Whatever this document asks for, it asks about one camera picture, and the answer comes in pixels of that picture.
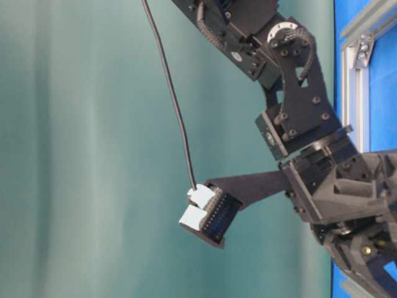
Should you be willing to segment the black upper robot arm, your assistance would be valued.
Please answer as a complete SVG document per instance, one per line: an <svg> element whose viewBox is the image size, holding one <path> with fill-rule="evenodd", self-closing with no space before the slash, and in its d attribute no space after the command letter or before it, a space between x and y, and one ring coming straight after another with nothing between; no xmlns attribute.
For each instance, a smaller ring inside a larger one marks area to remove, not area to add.
<svg viewBox="0 0 397 298"><path fill-rule="evenodd" d="M330 105L314 37L277 1L176 1L201 33L264 90L256 124L279 170L208 179L179 223L223 248L239 211L284 192L348 277L395 297L396 152L360 153Z"/></svg>

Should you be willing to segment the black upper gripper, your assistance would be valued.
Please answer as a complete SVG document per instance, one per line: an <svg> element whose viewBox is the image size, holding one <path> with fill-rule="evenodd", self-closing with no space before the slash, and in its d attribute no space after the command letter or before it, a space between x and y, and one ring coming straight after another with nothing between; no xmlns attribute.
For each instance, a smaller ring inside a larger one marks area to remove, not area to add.
<svg viewBox="0 0 397 298"><path fill-rule="evenodd" d="M396 152L316 153L279 168L302 221L348 277L375 297L396 297L384 265L396 261Z"/></svg>

